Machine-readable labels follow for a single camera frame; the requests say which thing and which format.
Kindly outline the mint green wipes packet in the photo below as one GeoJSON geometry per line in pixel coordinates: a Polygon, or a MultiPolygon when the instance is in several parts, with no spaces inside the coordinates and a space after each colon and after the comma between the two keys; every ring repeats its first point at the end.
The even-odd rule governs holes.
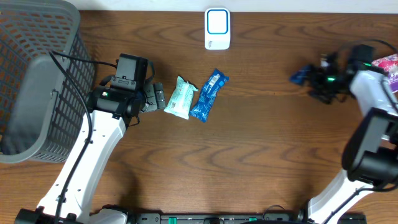
{"type": "Polygon", "coordinates": [[[183,119],[189,119],[189,112],[196,91],[198,91],[198,88],[195,85],[178,76],[176,87],[164,111],[183,119]]]}

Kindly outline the grey plastic mesh basket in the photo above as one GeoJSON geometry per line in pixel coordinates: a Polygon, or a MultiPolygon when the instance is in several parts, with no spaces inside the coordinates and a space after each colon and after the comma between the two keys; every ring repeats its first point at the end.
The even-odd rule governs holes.
{"type": "Polygon", "coordinates": [[[1,2],[1,162],[63,162],[95,67],[66,1],[1,2]]]}

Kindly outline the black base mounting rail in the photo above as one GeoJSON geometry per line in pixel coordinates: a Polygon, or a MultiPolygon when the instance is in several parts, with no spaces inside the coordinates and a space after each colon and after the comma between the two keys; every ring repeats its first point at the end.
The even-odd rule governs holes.
{"type": "Polygon", "coordinates": [[[288,210],[268,210],[265,214],[162,214],[156,212],[134,213],[117,205],[105,205],[127,215],[132,224],[239,224],[239,223],[297,223],[294,214],[288,210]]]}

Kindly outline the white barcode scanner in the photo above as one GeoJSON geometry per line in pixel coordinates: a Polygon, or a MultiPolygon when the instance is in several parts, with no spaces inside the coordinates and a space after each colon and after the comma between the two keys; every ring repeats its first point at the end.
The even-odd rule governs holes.
{"type": "Polygon", "coordinates": [[[205,11],[205,48],[207,50],[227,50],[231,42],[230,11],[223,7],[213,7],[205,11]]]}

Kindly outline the blue snack wrapper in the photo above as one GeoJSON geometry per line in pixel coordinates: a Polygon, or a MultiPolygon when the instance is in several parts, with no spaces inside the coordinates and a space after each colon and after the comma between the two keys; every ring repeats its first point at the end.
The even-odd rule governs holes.
{"type": "Polygon", "coordinates": [[[214,69],[208,81],[202,86],[199,99],[191,109],[190,115],[205,123],[215,102],[217,93],[229,81],[223,72],[214,69]]]}

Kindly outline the purple noodle packet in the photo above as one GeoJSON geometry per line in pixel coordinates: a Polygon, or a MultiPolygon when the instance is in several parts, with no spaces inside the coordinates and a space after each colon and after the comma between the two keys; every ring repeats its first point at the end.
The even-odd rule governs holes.
{"type": "Polygon", "coordinates": [[[397,86],[397,72],[398,72],[398,58],[397,54],[376,59],[372,62],[373,65],[384,69],[388,73],[388,83],[393,93],[398,91],[397,86]]]}

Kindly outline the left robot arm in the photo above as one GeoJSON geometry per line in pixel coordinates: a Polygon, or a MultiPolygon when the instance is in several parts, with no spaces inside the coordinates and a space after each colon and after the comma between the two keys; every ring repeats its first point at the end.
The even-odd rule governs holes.
{"type": "Polygon", "coordinates": [[[98,182],[108,159],[140,113],[165,108],[161,83],[141,89],[98,86],[87,103],[78,138],[55,183],[35,210],[20,209],[16,223],[134,223],[135,216],[117,205],[91,214],[98,182]]]}

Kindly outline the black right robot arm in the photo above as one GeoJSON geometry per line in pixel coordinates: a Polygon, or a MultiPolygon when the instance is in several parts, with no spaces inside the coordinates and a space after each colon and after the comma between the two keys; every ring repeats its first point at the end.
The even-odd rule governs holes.
{"type": "Polygon", "coordinates": [[[397,144],[397,98],[387,72],[372,64],[374,48],[368,42],[363,39],[342,45],[305,77],[310,85],[308,94],[324,104],[340,95],[341,102],[348,96],[355,98],[363,120],[345,146],[342,169],[299,212],[300,222],[338,223],[365,196],[397,189],[397,149],[381,146],[383,140],[397,144]]]}

